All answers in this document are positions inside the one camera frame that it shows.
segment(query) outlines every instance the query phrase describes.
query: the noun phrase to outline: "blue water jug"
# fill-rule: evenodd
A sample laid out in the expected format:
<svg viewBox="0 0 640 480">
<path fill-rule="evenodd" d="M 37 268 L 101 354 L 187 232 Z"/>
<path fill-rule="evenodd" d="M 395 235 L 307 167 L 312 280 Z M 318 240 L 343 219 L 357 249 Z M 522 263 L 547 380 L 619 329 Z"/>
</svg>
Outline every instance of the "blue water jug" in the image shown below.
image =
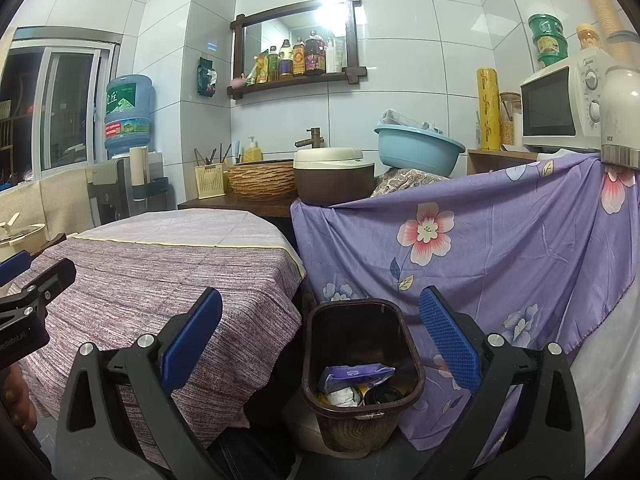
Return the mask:
<svg viewBox="0 0 640 480">
<path fill-rule="evenodd" d="M 151 92 L 146 75 L 123 75 L 107 85 L 104 147 L 110 155 L 151 142 Z"/>
</svg>

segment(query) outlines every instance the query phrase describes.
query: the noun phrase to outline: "blue flower print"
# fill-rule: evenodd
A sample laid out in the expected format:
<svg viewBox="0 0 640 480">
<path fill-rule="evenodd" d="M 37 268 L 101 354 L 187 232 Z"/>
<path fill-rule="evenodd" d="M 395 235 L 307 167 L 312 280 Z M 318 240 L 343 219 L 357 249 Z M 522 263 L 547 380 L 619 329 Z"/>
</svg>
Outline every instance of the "blue flower print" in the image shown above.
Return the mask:
<svg viewBox="0 0 640 480">
<path fill-rule="evenodd" d="M 503 323 L 506 329 L 502 332 L 504 338 L 512 345 L 520 348 L 529 346 L 531 342 L 529 330 L 537 311 L 538 305 L 533 304 L 511 314 Z"/>
<path fill-rule="evenodd" d="M 327 301 L 344 301 L 358 299 L 358 295 L 347 283 L 341 285 L 339 288 L 336 288 L 333 283 L 327 283 L 326 286 L 322 288 L 322 295 Z"/>
</svg>

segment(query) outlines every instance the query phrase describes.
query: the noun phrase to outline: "brown trash can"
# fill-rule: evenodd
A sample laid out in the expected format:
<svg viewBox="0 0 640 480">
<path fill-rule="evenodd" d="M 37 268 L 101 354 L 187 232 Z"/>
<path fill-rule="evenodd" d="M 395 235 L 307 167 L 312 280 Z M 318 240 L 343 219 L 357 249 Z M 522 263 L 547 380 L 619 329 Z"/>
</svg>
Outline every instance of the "brown trash can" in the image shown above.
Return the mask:
<svg viewBox="0 0 640 480">
<path fill-rule="evenodd" d="M 424 369 L 402 311 L 390 301 L 334 301 L 317 306 L 306 320 L 302 394 L 316 412 L 325 445 L 334 451 L 377 449 L 398 425 L 401 413 L 424 390 Z M 327 366 L 382 363 L 396 372 L 385 384 L 404 394 L 395 402 L 340 408 L 318 399 Z"/>
</svg>

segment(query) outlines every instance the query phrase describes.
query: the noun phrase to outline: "bronze faucet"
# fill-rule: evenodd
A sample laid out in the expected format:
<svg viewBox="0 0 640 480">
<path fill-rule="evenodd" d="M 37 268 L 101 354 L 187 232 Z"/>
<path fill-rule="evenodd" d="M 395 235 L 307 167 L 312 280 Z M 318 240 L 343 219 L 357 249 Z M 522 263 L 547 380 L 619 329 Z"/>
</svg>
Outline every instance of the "bronze faucet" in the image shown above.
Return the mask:
<svg viewBox="0 0 640 480">
<path fill-rule="evenodd" d="M 320 137 L 320 128 L 310 128 L 307 131 L 311 132 L 311 138 L 299 140 L 295 143 L 296 148 L 302 148 L 302 146 L 308 146 L 310 144 L 312 148 L 319 148 L 324 142 L 324 138 Z"/>
</svg>

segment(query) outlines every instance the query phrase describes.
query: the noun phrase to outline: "human hand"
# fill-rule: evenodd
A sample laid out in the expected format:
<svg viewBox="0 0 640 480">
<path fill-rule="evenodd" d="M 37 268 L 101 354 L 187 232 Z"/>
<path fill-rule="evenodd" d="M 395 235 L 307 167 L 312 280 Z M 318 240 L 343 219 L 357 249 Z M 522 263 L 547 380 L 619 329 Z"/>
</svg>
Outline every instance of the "human hand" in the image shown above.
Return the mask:
<svg viewBox="0 0 640 480">
<path fill-rule="evenodd" d="M 18 363 L 9 367 L 9 375 L 2 383 L 2 403 L 15 426 L 25 432 L 34 430 L 36 407 L 29 398 L 29 387 L 24 382 Z"/>
</svg>

